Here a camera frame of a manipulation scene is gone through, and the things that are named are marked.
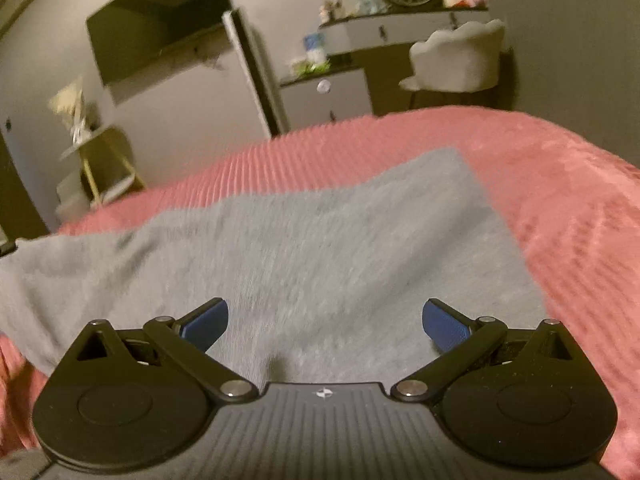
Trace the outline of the white round storage boxes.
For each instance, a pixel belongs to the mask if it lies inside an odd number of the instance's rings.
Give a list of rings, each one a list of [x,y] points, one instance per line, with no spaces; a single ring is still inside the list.
[[[55,215],[62,224],[79,221],[92,211],[89,183],[82,169],[72,171],[58,182],[55,193],[58,196]]]

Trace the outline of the white door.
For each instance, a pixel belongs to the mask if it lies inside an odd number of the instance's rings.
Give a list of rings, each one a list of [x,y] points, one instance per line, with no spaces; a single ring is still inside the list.
[[[224,12],[222,22],[238,56],[265,135],[274,138],[286,133],[288,124],[283,113],[278,86],[274,82],[268,56],[260,46],[245,10],[235,8]]]

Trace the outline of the white low cabinet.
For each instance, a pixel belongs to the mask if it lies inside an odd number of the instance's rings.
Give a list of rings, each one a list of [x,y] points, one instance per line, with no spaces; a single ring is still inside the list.
[[[366,72],[361,67],[282,78],[279,94],[288,131],[373,114]]]

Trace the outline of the white fluffy chair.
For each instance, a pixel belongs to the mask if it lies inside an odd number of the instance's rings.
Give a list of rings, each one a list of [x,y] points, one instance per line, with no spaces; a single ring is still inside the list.
[[[506,25],[500,20],[466,22],[439,29],[409,50],[412,75],[399,81],[409,92],[476,93],[499,82]]]

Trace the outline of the yellow tiered side table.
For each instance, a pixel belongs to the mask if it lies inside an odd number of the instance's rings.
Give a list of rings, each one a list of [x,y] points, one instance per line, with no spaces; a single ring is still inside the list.
[[[146,189],[140,171],[134,166],[126,134],[115,125],[93,130],[88,139],[66,148],[58,160],[64,162],[69,158],[78,159],[80,180],[88,185],[91,209],[99,209]]]

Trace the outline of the wall mounted television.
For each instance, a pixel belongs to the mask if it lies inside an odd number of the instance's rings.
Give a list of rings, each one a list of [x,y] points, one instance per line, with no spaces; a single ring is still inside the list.
[[[230,9],[231,0],[112,0],[86,21],[102,84],[116,84],[217,28]]]

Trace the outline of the paper flower bouquet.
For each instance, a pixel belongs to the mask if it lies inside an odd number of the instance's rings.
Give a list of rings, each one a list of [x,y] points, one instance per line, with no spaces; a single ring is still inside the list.
[[[100,128],[98,104],[86,102],[84,78],[78,76],[48,101],[49,110],[62,120],[73,145],[88,141]]]

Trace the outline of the pink ribbed bedspread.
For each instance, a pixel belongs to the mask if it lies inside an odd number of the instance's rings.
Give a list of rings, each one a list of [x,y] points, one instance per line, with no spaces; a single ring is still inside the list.
[[[544,318],[564,324],[612,394],[617,425],[602,457],[605,470],[620,479],[637,478],[639,173],[551,122],[447,106],[314,127],[255,144],[197,174],[89,214],[53,236],[126,231],[165,211],[205,208],[240,195],[352,188],[442,148],[462,157],[503,220],[544,297]],[[32,408],[51,373],[38,370],[1,331],[3,454],[36,446]],[[233,454],[224,476],[277,478],[283,467],[292,467],[296,478],[306,478],[322,454],[309,451],[297,463],[303,440],[285,437],[285,427],[325,434],[340,422],[356,424],[336,390],[348,383],[303,382],[328,389],[329,416],[317,417],[310,408],[268,416],[259,429],[241,436],[256,456]],[[383,389],[393,385],[374,383]]]

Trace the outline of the white vanity desk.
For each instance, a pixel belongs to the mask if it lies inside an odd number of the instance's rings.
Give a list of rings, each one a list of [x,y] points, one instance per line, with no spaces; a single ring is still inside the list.
[[[344,58],[364,70],[373,114],[383,116],[408,107],[409,95],[398,82],[412,74],[409,49],[413,44],[439,29],[489,20],[486,10],[445,9],[345,18],[319,30],[329,56]]]

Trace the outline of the grey sweatpants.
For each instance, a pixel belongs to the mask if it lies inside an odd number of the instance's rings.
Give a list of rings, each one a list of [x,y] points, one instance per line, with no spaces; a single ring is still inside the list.
[[[219,297],[210,352],[256,384],[382,382],[431,361],[426,300],[531,328],[546,314],[462,157],[425,153],[352,188],[240,195],[126,231],[21,242],[1,261],[1,330],[50,373],[95,318],[136,328]]]

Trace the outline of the blue white container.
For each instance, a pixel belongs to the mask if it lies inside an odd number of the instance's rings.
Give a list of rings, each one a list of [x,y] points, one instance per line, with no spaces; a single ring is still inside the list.
[[[314,32],[303,39],[306,58],[311,65],[322,65],[328,58],[324,50],[323,35],[321,32]]]

